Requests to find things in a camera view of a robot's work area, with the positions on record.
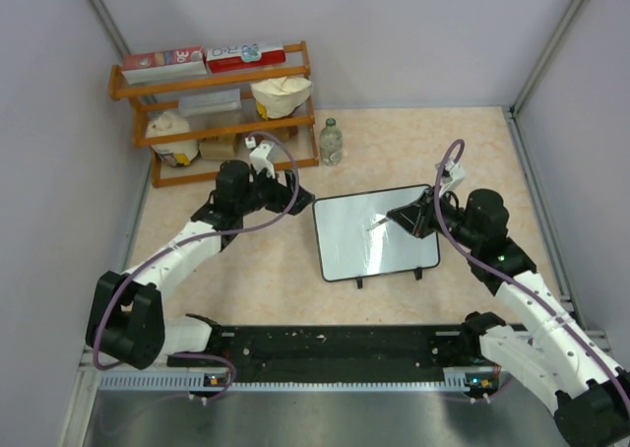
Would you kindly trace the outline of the tan cardboard box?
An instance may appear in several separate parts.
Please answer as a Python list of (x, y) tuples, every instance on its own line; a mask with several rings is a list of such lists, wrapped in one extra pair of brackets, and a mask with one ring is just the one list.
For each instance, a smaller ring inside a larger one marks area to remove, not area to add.
[(203, 160), (232, 160), (239, 148), (238, 135), (221, 135), (202, 139), (199, 152)]

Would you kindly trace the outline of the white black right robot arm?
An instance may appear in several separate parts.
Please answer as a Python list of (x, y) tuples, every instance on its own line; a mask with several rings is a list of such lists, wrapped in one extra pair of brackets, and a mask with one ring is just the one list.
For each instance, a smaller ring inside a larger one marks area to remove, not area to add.
[(611, 446), (628, 438), (628, 370), (587, 336), (509, 236), (509, 212), (500, 194), (476, 189), (461, 207), (453, 193), (439, 198), (427, 188), (386, 217), (416, 238), (441, 233), (530, 334), (520, 338), (494, 313), (471, 313), (459, 340), (466, 361), (488, 360), (507, 369), (544, 404), (571, 446)]

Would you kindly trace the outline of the cream paper bag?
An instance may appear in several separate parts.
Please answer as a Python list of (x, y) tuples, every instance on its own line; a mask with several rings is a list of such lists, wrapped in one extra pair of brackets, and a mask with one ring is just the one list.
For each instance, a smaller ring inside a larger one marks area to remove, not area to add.
[(250, 84), (257, 112), (265, 120), (290, 116), (310, 98), (312, 89), (309, 79), (297, 76), (266, 79)]

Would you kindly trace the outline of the red white box right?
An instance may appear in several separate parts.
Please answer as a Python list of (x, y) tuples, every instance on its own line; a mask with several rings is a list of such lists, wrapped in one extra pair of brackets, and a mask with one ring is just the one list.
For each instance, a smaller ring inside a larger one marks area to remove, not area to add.
[(255, 41), (206, 51), (206, 64), (214, 73), (226, 73), (284, 64), (284, 45), (278, 40)]

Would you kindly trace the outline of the clear plastic container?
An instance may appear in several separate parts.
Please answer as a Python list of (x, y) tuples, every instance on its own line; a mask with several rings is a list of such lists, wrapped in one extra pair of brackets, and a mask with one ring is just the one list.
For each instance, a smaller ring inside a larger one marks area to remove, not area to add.
[(183, 96), (178, 111), (186, 118), (205, 119), (209, 128), (236, 126), (244, 120), (239, 89)]

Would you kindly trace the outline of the orange wooden shelf rack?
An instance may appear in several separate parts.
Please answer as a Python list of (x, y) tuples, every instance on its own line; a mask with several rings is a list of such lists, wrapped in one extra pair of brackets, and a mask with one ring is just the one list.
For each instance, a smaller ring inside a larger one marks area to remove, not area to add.
[[(199, 144), (216, 145), (221, 154), (235, 151), (245, 158), (244, 138), (255, 131), (272, 131), (288, 138), (290, 150), (300, 167), (319, 164), (315, 131), (313, 99), (308, 98), (288, 116), (265, 119), (257, 111), (250, 85), (260, 80), (283, 77), (308, 79), (311, 63), (307, 43), (289, 44), (284, 48), (287, 62), (228, 73), (210, 74), (199, 79), (181, 79), (169, 83), (130, 85), (123, 76), (122, 67), (111, 68), (108, 94), (114, 101), (126, 99), (133, 112), (131, 139), (134, 146), (147, 148), (152, 153), (151, 182), (154, 187), (168, 187), (210, 181), (218, 175), (216, 160), (197, 158), (184, 167), (169, 167), (158, 156), (157, 147), (163, 144), (195, 140)], [(152, 136), (148, 132), (151, 120), (164, 112), (177, 112), (186, 96), (239, 91), (240, 107), (233, 111), (203, 112), (187, 115), (190, 130), (179, 135)]]

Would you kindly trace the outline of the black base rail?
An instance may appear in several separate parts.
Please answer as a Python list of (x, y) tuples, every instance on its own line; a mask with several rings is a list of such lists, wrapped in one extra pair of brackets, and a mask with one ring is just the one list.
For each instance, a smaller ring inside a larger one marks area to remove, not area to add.
[(487, 366), (454, 325), (221, 326), (206, 354), (245, 381), (436, 381), (447, 367)]

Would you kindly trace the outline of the magenta capped marker pen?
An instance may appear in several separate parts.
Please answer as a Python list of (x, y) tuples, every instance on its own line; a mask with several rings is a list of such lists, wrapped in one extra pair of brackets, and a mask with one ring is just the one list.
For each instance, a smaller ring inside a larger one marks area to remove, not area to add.
[(380, 226), (380, 225), (382, 225), (382, 224), (385, 224), (388, 220), (389, 220), (389, 217), (388, 217), (388, 216), (385, 216), (385, 217), (381, 218), (380, 220), (378, 220), (377, 222), (375, 222), (375, 223), (371, 224), (371, 225), (370, 225), (370, 226), (366, 229), (366, 231), (368, 231), (368, 232), (369, 232), (369, 231), (372, 231), (372, 230), (376, 229), (378, 226)]

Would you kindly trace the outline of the red white box left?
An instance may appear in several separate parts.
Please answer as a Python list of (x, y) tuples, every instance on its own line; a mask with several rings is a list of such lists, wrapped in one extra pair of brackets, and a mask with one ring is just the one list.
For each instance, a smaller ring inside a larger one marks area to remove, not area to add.
[(205, 50), (198, 45), (127, 55), (123, 59), (121, 72), (129, 84), (205, 75)]

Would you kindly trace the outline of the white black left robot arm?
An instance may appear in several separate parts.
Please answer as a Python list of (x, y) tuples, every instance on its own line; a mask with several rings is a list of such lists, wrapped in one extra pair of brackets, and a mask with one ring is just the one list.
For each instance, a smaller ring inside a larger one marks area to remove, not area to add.
[(295, 216), (314, 202), (298, 174), (287, 170), (284, 178), (280, 182), (274, 172), (241, 160), (224, 162), (208, 201), (176, 237), (141, 264), (104, 273), (95, 286), (86, 332), (94, 365), (104, 367), (102, 353), (137, 369), (187, 352), (202, 364), (217, 362), (223, 342), (213, 335), (216, 323), (194, 314), (168, 320), (163, 304), (202, 263), (246, 232), (246, 216), (260, 210)]

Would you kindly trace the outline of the red white box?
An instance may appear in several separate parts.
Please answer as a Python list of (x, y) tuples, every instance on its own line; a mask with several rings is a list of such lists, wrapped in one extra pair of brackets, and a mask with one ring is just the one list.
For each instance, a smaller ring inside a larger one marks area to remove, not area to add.
[(205, 75), (205, 50), (198, 45), (127, 55), (123, 59), (121, 72), (129, 84)]
[(226, 73), (284, 64), (284, 45), (278, 40), (255, 41), (206, 51), (206, 64), (214, 73)]

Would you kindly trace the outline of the clear glass bottle green cap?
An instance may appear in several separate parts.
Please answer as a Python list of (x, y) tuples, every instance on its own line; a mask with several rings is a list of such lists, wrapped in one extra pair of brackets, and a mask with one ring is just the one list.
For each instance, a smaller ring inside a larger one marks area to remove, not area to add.
[(336, 165), (343, 158), (343, 133), (335, 118), (327, 118), (319, 137), (320, 158), (324, 165)]

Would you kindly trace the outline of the black framed whiteboard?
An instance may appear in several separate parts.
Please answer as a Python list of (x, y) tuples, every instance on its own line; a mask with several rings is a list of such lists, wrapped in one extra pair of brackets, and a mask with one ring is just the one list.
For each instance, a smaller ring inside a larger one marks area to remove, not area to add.
[(441, 261), (435, 234), (414, 238), (388, 220), (366, 229), (391, 209), (418, 198), (427, 186), (419, 184), (320, 198), (312, 206), (321, 275), (324, 281), (354, 281), (411, 272), (419, 281)]

